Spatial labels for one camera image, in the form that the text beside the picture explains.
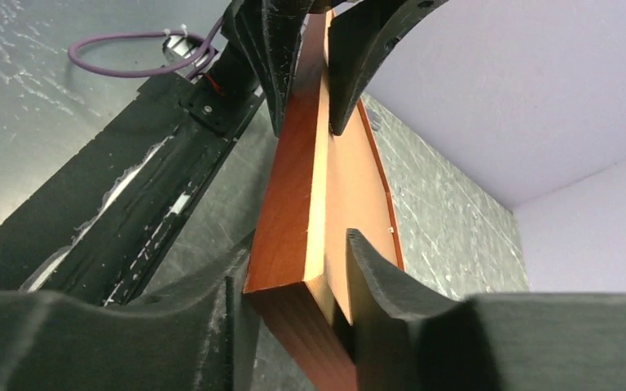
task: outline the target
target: scratched surface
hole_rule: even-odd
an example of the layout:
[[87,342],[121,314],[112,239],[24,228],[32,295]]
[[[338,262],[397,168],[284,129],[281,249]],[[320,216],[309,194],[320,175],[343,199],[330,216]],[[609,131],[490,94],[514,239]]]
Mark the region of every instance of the scratched surface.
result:
[[[65,50],[72,42],[180,24],[205,33],[226,3],[0,0],[0,224],[135,97],[141,82],[71,67]],[[164,61],[150,42],[97,46],[86,58],[128,69]],[[366,103],[395,195],[408,273],[455,298],[527,289],[513,217],[381,105]],[[263,107],[148,290],[199,270],[253,229],[275,146]],[[313,389],[261,330],[253,389]]]

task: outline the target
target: wooden board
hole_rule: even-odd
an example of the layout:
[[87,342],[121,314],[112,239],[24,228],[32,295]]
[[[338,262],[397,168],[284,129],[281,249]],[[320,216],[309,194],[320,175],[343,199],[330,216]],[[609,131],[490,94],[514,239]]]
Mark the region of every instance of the wooden board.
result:
[[346,229],[403,268],[390,188],[359,103],[328,131],[327,27],[310,15],[293,93],[255,232],[245,294],[320,390],[354,390]]

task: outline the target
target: wooden panel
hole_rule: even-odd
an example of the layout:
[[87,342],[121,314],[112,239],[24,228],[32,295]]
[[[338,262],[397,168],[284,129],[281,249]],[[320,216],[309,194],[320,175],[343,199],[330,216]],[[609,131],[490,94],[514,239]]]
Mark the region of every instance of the wooden panel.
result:
[[362,103],[340,137],[328,131],[327,27],[310,15],[294,90],[253,241],[245,294],[320,390],[354,390],[346,229],[384,257],[402,253],[394,210]]

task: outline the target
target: wall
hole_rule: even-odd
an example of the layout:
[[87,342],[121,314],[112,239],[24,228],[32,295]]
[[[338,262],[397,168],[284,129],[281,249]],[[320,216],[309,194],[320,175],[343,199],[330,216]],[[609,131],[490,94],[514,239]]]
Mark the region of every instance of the wall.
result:
[[626,161],[515,215],[532,290],[626,292]]

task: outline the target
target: purple cable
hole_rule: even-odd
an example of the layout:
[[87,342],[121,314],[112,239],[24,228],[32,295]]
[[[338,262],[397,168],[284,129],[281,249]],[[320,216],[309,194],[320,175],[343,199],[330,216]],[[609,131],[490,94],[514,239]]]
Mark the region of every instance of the purple cable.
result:
[[[118,33],[118,34],[99,35],[96,37],[83,39],[81,41],[74,43],[70,47],[70,49],[68,49],[68,58],[71,60],[72,63],[76,64],[78,67],[83,68],[86,71],[89,71],[92,73],[97,73],[98,75],[110,76],[110,77],[122,77],[122,78],[136,78],[136,77],[150,77],[150,76],[156,76],[156,75],[163,75],[163,74],[171,73],[174,71],[178,71],[179,69],[185,68],[188,65],[196,62],[200,57],[202,57],[205,54],[206,51],[208,51],[207,60],[197,65],[196,69],[194,69],[188,74],[188,79],[190,80],[193,77],[200,74],[205,68],[207,68],[209,63],[214,58],[216,50],[212,46],[212,41],[214,39],[214,36],[217,35],[217,32],[219,31],[220,27],[222,27],[222,18],[219,18],[217,20],[217,23],[214,24],[213,28],[209,31],[207,37],[205,38],[194,33],[187,33],[184,30],[170,30],[169,34],[167,34],[164,31],[157,31],[157,32],[148,32],[148,33]],[[187,59],[183,61],[168,65],[163,68],[146,69],[143,71],[117,71],[114,69],[106,69],[106,68],[98,67],[96,65],[88,64],[87,62],[83,61],[78,55],[78,51],[82,47],[90,45],[92,43],[96,43],[96,42],[116,41],[119,39],[161,38],[161,37],[168,37],[172,35],[178,36],[178,37],[192,38],[193,40],[197,42],[201,42],[201,45],[194,54],[192,54],[190,57],[188,57]]]

